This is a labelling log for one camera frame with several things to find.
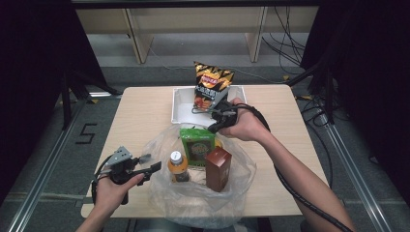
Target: brown carton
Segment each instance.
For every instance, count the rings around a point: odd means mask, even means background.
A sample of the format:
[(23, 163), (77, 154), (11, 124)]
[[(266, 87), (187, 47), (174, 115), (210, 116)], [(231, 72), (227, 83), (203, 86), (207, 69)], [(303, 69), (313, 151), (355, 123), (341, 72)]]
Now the brown carton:
[(228, 182), (232, 155), (216, 147), (205, 160), (206, 186), (217, 192), (222, 191)]

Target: person's left hand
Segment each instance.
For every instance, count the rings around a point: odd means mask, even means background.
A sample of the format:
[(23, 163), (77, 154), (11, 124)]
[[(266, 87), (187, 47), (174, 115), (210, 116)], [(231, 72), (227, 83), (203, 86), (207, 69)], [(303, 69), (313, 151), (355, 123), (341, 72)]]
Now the person's left hand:
[(109, 177), (100, 178), (99, 183), (97, 184), (97, 199), (95, 208), (112, 215), (120, 206), (128, 190), (136, 186), (142, 178), (144, 178), (144, 174), (138, 174), (129, 179), (123, 185), (116, 185), (109, 179)]

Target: gray floor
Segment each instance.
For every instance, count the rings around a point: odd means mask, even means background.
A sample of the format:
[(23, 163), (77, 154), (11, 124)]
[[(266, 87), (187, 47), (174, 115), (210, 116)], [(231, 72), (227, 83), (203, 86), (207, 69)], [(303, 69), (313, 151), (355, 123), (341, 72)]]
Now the gray floor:
[[(282, 35), (275, 34), (274, 36), (279, 40)], [(264, 35), (264, 37), (273, 43), (270, 35)], [(308, 35), (295, 34), (293, 37), (296, 41), (304, 44)], [(193, 68), (193, 61), (234, 68), (237, 70), (238, 81), (245, 84), (269, 84), (281, 82), (282, 77), (287, 74), (294, 76), (283, 69), (293, 73), (302, 72), (294, 64), (283, 58), (279, 59), (278, 54), (265, 44), (261, 45), (258, 62), (252, 63), (249, 60), (245, 36), (242, 34), (157, 35), (152, 43), (152, 51), (144, 65), (136, 63), (127, 35), (90, 35), (89, 40), (109, 85), (119, 89), (124, 89), (127, 86), (166, 84), (160, 82), (157, 76), (150, 76), (152, 69), (155, 69), (157, 73), (160, 71), (166, 78), (169, 78), (168, 84), (190, 83), (192, 72), (190, 68)], [(284, 51), (292, 53), (289, 48)], [(296, 96), (305, 95), (308, 82), (309, 79), (294, 86), (294, 94)], [(83, 221), (80, 215), (82, 197), (87, 191), (89, 180), (91, 180), (101, 154), (119, 101), (119, 99), (107, 99), (99, 100), (97, 103), (88, 102), (81, 108), (73, 125), (73, 130), (68, 136), (67, 145), (50, 177), (45, 180), (43, 194), (34, 211), (30, 214), (31, 217), (25, 226), (25, 231), (74, 231)], [(307, 103), (307, 101), (298, 101), (301, 110)], [(73, 107), (79, 108), (79, 104), (74, 103)], [(410, 228), (409, 207), (401, 199), (382, 168), (368, 161), (371, 152), (360, 133), (356, 131), (354, 124), (346, 120), (348, 119), (346, 113), (340, 109), (335, 114), (337, 131), (350, 156), (358, 166), (368, 187), (368, 192), (380, 206), (382, 215), (389, 223), (391, 231), (408, 231)], [(85, 124), (95, 124), (95, 126), (87, 128), (88, 132), (95, 133), (93, 142), (88, 145), (77, 144), (77, 142), (88, 139), (88, 137), (80, 136)], [(61, 133), (61, 127), (62, 107), (57, 102), (54, 116), (41, 142), (0, 208), (0, 231), (8, 230), (21, 203), (34, 185), (52, 152), (53, 144)], [(363, 199), (346, 172), (340, 159), (340, 153), (328, 135), (329, 130), (326, 127), (314, 128), (329, 149), (332, 168), (319, 137), (311, 128), (308, 128), (328, 179), (331, 177), (331, 172), (333, 173), (334, 192), (345, 204), (358, 231), (376, 231), (378, 226), (371, 220), (372, 217), (366, 210)], [(301, 216), (270, 217), (273, 231), (299, 231), (299, 223), (302, 220)], [(104, 231), (131, 231), (131, 229), (127, 219), (118, 218), (112, 219)]]

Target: bottle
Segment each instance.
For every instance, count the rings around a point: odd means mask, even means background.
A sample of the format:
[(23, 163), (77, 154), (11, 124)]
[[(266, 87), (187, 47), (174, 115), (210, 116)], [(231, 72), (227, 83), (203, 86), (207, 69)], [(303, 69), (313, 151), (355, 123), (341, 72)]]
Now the bottle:
[(188, 173), (188, 160), (180, 152), (171, 153), (168, 169), (172, 173), (172, 182), (188, 182), (190, 173)]

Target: white tray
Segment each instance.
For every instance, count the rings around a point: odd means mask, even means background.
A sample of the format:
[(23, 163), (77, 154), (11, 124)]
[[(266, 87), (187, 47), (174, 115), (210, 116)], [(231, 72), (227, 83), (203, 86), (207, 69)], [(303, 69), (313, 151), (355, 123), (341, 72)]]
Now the white tray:
[[(191, 112), (193, 107), (193, 97), (194, 87), (174, 89), (171, 116), (172, 124), (188, 123), (209, 127), (216, 122), (211, 118), (211, 114), (209, 113), (193, 114)], [(247, 102), (242, 85), (230, 86), (228, 91), (228, 100), (231, 101), (235, 98), (240, 98), (243, 102)]]

